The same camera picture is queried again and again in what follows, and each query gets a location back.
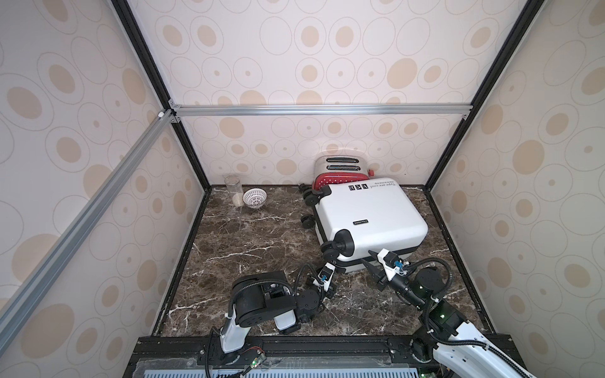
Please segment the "white hard-shell suitcase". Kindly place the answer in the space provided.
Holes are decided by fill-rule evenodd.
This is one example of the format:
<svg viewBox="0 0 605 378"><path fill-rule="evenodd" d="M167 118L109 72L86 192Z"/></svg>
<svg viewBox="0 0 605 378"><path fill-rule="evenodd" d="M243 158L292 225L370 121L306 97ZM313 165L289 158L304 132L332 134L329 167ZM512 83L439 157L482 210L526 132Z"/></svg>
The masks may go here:
<svg viewBox="0 0 605 378"><path fill-rule="evenodd" d="M362 269L370 252L390 250L405 259L417 250L428 225L391 178L328 184L319 190L299 185L313 213L301 218L314 227L326 265L336 272Z"/></svg>

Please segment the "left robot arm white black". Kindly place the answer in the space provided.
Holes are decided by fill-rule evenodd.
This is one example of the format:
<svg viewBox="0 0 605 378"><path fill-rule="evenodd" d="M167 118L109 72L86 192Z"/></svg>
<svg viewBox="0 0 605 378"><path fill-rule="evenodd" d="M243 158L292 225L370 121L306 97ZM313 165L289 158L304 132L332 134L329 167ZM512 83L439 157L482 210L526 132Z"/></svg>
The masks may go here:
<svg viewBox="0 0 605 378"><path fill-rule="evenodd" d="M236 362L248 352L258 356L243 370L232 377L244 377L259 367L266 359L266 352L259 346L245 348L251 328L273 321L277 330L284 334L298 331L301 325L311 322L325 306L326 297L332 298L336 289L332 278L337 268L327 263L316 270L311 264L303 265L297 272L294 284L288 282L283 271L264 272L241 277L233 283L225 324L213 327L208 336L205 352L205 376L211 377L210 357L213 337L220 343L222 365Z"/></svg>

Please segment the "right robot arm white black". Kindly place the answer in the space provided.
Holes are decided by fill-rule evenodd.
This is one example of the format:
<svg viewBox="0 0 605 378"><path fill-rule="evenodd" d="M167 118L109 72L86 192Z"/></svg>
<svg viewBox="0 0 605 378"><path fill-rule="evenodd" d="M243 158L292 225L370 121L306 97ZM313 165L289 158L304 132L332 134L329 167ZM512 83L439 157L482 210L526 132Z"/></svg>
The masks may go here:
<svg viewBox="0 0 605 378"><path fill-rule="evenodd" d="M390 250L370 251L377 264L363 261L382 291L392 288L421 312L421 327L410 348L419 362L436 361L460 377L531 377L532 373L489 341L444 298L454 277L441 258L409 263Z"/></svg>

